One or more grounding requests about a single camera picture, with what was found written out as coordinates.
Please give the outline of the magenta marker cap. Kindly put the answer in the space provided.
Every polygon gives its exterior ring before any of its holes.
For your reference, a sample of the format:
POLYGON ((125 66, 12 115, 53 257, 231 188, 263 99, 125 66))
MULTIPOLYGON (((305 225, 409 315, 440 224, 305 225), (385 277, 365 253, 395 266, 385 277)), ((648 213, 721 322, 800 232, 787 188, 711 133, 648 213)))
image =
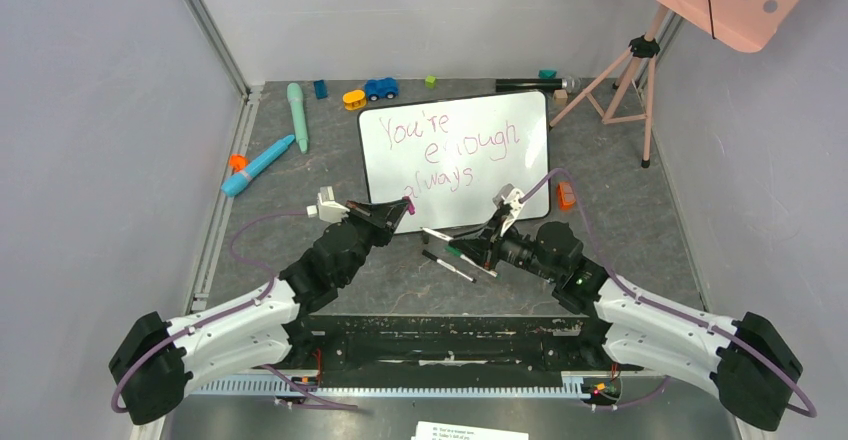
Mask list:
POLYGON ((409 196, 404 196, 403 200, 406 202, 407 212, 409 215, 414 215, 416 213, 416 209, 413 201, 409 196))

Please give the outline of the white marker pen body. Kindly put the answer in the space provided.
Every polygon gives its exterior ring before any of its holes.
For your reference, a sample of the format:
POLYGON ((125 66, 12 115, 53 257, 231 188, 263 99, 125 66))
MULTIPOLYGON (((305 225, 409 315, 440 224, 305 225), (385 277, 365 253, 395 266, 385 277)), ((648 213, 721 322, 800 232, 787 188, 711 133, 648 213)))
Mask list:
POLYGON ((437 230, 434 230, 434 229, 422 227, 421 230, 424 233, 431 235, 431 236, 438 238, 438 239, 445 241, 445 242, 450 242, 450 241, 454 240, 454 238, 452 236, 449 236, 449 235, 447 235, 443 232, 440 232, 440 231, 437 231, 437 230))

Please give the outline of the white whiteboard with black frame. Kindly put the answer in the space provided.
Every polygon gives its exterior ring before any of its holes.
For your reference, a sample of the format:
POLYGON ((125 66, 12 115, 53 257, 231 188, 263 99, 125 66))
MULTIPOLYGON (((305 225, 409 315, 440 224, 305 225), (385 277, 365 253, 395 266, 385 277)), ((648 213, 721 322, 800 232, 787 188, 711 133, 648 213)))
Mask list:
POLYGON ((397 231, 475 226, 506 184, 533 196, 522 218, 550 211, 548 101, 540 91, 492 94, 362 111, 358 129, 373 203, 409 197, 397 231))

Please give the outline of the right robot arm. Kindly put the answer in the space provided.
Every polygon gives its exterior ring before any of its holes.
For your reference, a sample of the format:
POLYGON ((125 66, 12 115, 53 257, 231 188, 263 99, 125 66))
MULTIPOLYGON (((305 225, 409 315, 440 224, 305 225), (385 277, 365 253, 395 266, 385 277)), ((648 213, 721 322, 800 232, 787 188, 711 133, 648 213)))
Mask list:
POLYGON ((505 262, 548 281, 561 306, 593 319, 577 342, 580 360, 591 368, 611 361, 681 380, 764 431, 776 431, 792 408, 803 367, 761 315, 710 314, 613 277, 584 255, 582 242, 559 221, 543 224, 534 236, 490 222, 448 245, 485 270, 505 262))

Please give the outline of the green capped marker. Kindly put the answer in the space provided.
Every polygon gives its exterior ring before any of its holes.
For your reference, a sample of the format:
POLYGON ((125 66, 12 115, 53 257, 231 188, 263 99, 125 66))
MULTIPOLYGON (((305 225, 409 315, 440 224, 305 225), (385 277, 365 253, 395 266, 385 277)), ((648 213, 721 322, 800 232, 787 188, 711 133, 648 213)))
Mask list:
POLYGON ((474 261, 473 261, 470 257, 468 257, 468 256, 467 256, 467 255, 465 255, 464 253, 460 252, 458 249, 456 249, 456 248, 454 248, 454 247, 452 247, 452 246, 450 246, 450 245, 447 245, 447 246, 445 247, 445 250, 446 250, 448 253, 452 254, 453 256, 458 257, 459 259, 461 259, 461 260, 465 261, 466 263, 468 263, 468 264, 469 264, 469 265, 471 265, 472 267, 474 267, 474 268, 476 268, 476 269, 478 269, 478 270, 482 271, 483 273, 486 273, 487 275, 490 275, 491 277, 494 277, 494 278, 497 278, 497 277, 498 277, 498 273, 497 273, 496 271, 494 271, 494 270, 489 270, 489 269, 487 269, 487 268, 484 268, 483 266, 478 265, 478 264, 477 264, 477 263, 475 263, 475 262, 474 262, 474 261))

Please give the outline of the black capped marker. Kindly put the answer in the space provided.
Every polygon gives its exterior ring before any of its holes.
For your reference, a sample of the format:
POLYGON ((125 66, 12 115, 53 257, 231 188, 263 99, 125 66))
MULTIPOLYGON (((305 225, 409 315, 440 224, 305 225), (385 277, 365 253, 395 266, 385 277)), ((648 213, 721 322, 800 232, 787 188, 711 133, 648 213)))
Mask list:
POLYGON ((455 266, 451 265, 450 263, 446 262, 445 260, 441 259, 436 254, 434 254, 434 253, 432 253, 428 250, 423 250, 422 255, 425 258, 427 258, 428 260, 435 262, 437 265, 439 265, 442 268, 458 275, 459 277, 461 277, 461 278, 463 278, 463 279, 465 279, 465 280, 467 280, 471 283, 476 282, 476 279, 474 277, 472 277, 471 275, 466 274, 463 271, 459 270, 457 267, 455 267, 455 266))

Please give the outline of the blue toy car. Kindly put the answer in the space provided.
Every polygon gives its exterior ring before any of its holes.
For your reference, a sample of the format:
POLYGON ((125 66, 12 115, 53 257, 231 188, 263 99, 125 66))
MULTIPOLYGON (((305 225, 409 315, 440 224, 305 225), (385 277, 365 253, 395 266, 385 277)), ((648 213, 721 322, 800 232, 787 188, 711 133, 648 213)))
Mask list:
POLYGON ((399 95, 399 86, 397 80, 392 77, 369 79, 364 84, 364 91, 368 101, 373 102, 396 98, 399 95))

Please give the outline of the dark blue block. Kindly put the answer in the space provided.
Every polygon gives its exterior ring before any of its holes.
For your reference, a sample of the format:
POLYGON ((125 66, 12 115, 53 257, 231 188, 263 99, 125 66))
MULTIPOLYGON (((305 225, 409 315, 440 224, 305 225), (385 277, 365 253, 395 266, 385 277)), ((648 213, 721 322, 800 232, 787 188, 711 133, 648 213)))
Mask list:
POLYGON ((329 96, 328 87, 324 80, 315 80, 313 82, 313 88, 316 99, 326 99, 329 96))

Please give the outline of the mint green toy microphone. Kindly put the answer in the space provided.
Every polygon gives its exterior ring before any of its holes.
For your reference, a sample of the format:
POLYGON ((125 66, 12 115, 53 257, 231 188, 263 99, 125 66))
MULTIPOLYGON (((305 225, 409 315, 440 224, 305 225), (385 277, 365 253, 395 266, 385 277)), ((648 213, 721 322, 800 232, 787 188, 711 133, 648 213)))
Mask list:
POLYGON ((304 93, 301 86, 292 82, 287 85, 286 97, 291 110, 295 142, 302 153, 309 150, 309 136, 304 108, 304 93))

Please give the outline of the orange toy piece at left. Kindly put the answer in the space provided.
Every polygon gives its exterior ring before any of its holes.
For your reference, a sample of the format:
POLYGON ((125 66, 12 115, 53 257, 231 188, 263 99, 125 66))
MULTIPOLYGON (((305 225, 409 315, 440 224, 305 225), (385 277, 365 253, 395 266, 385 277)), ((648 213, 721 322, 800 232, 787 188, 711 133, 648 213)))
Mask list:
POLYGON ((234 173, 244 170, 248 164, 249 160, 245 156, 239 154, 231 155, 228 160, 228 165, 234 173))

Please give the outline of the blue toy crayon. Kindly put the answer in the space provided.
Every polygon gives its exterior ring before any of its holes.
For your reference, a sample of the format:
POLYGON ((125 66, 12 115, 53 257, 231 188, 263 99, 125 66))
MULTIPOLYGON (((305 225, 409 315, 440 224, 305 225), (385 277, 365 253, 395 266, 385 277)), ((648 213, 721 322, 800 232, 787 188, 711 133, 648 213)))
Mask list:
POLYGON ((227 197, 235 197, 241 193, 253 179, 261 174, 283 153, 285 153, 294 142, 295 136, 293 134, 277 140, 254 159, 248 159, 249 164, 244 170, 236 173, 232 171, 232 174, 223 182, 220 190, 227 197))

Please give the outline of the wooden cube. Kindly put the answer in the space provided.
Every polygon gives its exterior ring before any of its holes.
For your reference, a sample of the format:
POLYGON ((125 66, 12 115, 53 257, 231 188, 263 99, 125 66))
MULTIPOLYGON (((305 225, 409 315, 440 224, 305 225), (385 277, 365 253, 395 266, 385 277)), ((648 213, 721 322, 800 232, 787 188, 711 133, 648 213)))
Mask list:
POLYGON ((555 105, 564 107, 569 101, 569 93, 565 89, 555 90, 552 94, 552 100, 555 105))

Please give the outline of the teal block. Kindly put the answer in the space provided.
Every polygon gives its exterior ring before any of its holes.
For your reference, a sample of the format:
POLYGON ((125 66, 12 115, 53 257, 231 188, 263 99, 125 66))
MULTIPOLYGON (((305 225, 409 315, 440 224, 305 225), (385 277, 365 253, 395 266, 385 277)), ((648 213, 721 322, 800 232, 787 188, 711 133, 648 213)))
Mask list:
POLYGON ((540 69, 538 71, 538 77, 540 79, 554 79, 557 77, 557 71, 553 69, 540 69))

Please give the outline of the white paper sheet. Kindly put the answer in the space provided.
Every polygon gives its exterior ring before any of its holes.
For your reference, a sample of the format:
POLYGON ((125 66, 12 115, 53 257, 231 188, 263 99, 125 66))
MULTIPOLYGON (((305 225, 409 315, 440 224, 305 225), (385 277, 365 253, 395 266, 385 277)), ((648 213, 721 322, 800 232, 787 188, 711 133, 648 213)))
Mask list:
POLYGON ((529 434, 499 429, 419 421, 412 440, 528 440, 529 434))

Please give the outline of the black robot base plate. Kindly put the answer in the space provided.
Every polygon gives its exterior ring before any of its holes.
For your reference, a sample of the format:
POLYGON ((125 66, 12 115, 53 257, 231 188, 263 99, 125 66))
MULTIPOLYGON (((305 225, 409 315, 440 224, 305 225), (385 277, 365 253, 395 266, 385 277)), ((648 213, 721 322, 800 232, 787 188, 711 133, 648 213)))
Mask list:
POLYGON ((326 387, 554 387, 563 372, 616 372, 599 322, 577 316, 311 315, 281 370, 326 387))

